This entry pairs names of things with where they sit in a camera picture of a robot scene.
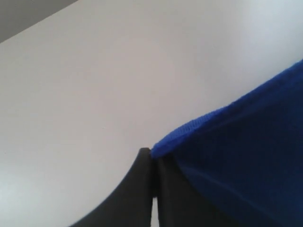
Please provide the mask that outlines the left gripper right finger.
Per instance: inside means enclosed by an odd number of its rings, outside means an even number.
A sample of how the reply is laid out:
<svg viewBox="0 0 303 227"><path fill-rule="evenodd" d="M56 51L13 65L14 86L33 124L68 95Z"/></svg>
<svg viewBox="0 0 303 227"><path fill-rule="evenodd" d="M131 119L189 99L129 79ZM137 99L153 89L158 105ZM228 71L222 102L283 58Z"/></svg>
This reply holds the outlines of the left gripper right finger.
<svg viewBox="0 0 303 227"><path fill-rule="evenodd" d="M237 221L202 197L172 156L156 159L158 217L161 227L235 227Z"/></svg>

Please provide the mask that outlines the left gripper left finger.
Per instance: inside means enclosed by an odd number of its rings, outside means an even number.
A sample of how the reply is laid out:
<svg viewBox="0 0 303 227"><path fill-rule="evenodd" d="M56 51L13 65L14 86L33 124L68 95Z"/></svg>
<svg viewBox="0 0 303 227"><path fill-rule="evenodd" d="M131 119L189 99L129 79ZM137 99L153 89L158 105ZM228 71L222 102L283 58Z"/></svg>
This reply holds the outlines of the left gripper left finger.
<svg viewBox="0 0 303 227"><path fill-rule="evenodd" d="M152 218L153 160L141 148L121 183L74 227L149 227Z"/></svg>

